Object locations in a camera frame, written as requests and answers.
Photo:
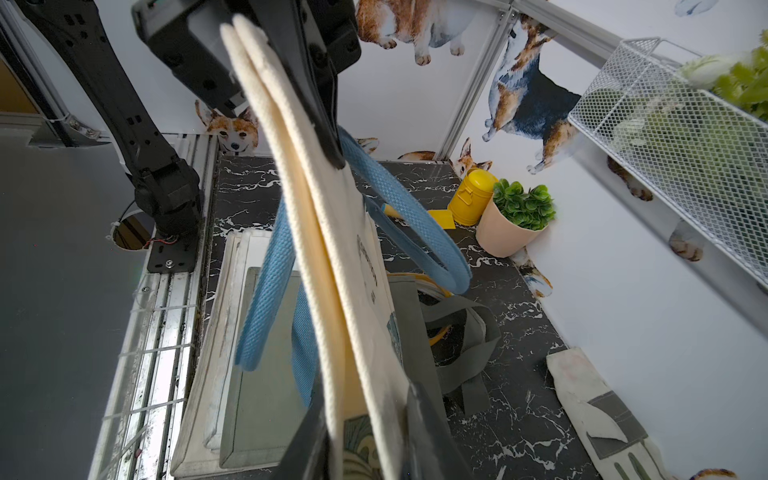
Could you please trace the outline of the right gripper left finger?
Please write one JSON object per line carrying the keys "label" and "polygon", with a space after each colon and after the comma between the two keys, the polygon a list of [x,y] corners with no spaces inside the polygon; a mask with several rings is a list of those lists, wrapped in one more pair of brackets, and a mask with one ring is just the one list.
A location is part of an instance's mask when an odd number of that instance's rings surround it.
{"label": "right gripper left finger", "polygon": [[329,479],[329,450],[322,374],[318,373],[309,409],[273,472],[273,480]]}

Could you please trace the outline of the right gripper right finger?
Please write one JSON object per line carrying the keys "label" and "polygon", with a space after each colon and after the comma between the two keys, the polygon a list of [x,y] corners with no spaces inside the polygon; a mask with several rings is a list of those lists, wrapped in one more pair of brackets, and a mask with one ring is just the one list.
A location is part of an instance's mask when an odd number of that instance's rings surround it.
{"label": "right gripper right finger", "polygon": [[406,416],[406,479],[473,479],[448,426],[419,383],[409,385]]}

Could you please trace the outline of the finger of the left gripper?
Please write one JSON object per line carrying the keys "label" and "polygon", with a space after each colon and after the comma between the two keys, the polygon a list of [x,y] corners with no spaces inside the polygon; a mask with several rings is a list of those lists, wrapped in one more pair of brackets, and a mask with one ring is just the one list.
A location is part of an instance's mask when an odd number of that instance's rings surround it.
{"label": "finger of the left gripper", "polygon": [[344,1],[250,1],[250,18],[263,30],[285,68],[330,165],[346,165],[336,123],[334,62],[346,34]]}

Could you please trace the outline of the grey-green canvas bag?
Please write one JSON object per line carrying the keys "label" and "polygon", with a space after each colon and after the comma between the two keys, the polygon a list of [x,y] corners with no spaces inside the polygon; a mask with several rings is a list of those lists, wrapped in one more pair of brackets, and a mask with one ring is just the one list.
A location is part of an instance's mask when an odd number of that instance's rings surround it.
{"label": "grey-green canvas bag", "polygon": [[[423,275],[392,274],[398,354],[410,380],[425,389],[433,413],[447,420],[444,399],[455,396],[469,414],[489,397],[481,373],[500,332],[488,308],[452,296]],[[299,370],[294,311],[301,281],[292,276],[257,369],[234,368],[222,427],[224,468],[277,466],[305,419],[312,386]]]}

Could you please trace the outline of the cream canvas bag with print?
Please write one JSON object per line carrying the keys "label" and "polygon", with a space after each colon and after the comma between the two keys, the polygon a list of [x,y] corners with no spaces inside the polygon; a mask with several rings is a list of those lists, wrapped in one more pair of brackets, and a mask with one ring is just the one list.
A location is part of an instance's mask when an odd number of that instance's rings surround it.
{"label": "cream canvas bag with print", "polygon": [[204,479],[274,467],[285,451],[283,447],[234,451],[229,464],[222,464],[238,328],[253,296],[270,237],[269,231],[258,229],[227,236],[208,326],[171,459],[170,473],[176,479]]}

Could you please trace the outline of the cream bag with blue handles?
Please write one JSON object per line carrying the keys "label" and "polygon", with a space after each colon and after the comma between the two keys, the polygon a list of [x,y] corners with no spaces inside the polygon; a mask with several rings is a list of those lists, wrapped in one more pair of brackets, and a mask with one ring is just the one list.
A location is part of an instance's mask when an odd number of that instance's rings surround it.
{"label": "cream bag with blue handles", "polygon": [[378,235],[385,232],[436,283],[465,292],[471,273],[453,240],[416,199],[346,133],[333,166],[265,32],[238,14],[220,28],[234,72],[266,134],[308,299],[329,433],[329,473],[350,471],[348,420],[366,417],[386,479],[406,458],[409,381]]}

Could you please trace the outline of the white bag with yellow handles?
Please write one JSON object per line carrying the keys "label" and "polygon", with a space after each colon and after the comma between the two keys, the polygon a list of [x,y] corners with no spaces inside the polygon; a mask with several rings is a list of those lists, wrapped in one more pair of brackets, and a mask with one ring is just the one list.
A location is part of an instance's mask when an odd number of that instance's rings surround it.
{"label": "white bag with yellow handles", "polygon": [[277,464],[307,411],[292,362],[294,311],[301,287],[296,270],[257,368],[245,371],[235,362],[270,237],[268,231],[248,229],[229,235],[225,246],[201,401],[201,445],[224,469]]}

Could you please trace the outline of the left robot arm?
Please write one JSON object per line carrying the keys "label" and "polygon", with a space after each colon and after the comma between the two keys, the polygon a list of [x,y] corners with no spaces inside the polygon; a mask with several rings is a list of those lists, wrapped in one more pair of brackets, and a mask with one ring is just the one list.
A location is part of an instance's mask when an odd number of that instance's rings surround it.
{"label": "left robot arm", "polygon": [[[137,206],[158,231],[197,232],[203,195],[145,109],[107,38],[93,1],[20,1],[22,14],[69,67],[104,120],[135,189]],[[260,27],[285,68],[334,167],[341,169],[337,75],[361,56],[351,1],[139,1],[131,9],[140,39],[209,106],[231,115],[242,89],[216,45],[236,14]]]}

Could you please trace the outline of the white gardening glove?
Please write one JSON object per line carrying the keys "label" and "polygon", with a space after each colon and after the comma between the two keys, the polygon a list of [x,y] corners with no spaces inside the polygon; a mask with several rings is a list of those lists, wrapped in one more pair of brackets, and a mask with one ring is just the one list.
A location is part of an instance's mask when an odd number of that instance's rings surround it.
{"label": "white gardening glove", "polygon": [[658,447],[579,348],[550,354],[556,395],[602,479],[669,479]]}

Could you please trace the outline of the yellow plastic toy shovel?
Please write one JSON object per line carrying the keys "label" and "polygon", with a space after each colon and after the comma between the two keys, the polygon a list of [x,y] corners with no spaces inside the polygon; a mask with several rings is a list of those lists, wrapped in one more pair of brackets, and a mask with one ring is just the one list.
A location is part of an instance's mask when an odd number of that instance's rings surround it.
{"label": "yellow plastic toy shovel", "polygon": [[[382,211],[390,218],[404,221],[404,217],[389,204],[384,204]],[[456,228],[454,216],[450,210],[428,210],[427,213],[443,230],[453,230]]]}

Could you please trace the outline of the yellow toy bucket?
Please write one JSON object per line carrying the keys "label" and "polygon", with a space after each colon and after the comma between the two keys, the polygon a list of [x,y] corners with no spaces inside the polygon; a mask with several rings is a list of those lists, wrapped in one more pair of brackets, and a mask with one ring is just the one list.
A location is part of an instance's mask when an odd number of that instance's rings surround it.
{"label": "yellow toy bucket", "polygon": [[448,210],[456,223],[463,226],[476,225],[494,192],[498,179],[483,169],[471,170],[461,181]]}

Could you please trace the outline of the pink pot green plant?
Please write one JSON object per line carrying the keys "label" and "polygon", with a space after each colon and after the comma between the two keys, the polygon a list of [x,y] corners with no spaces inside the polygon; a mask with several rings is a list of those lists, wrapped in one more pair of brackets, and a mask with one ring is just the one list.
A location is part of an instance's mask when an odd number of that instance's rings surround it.
{"label": "pink pot green plant", "polygon": [[476,228],[478,244],[490,255],[510,257],[534,240],[555,219],[546,185],[525,189],[519,181],[497,181]]}

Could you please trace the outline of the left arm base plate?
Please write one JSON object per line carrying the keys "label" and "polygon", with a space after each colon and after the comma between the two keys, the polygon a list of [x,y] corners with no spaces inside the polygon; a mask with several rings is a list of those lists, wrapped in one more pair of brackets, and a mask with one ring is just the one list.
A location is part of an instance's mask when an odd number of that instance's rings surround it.
{"label": "left arm base plate", "polygon": [[149,257],[148,273],[190,273],[197,264],[199,234],[152,238],[147,242]]}

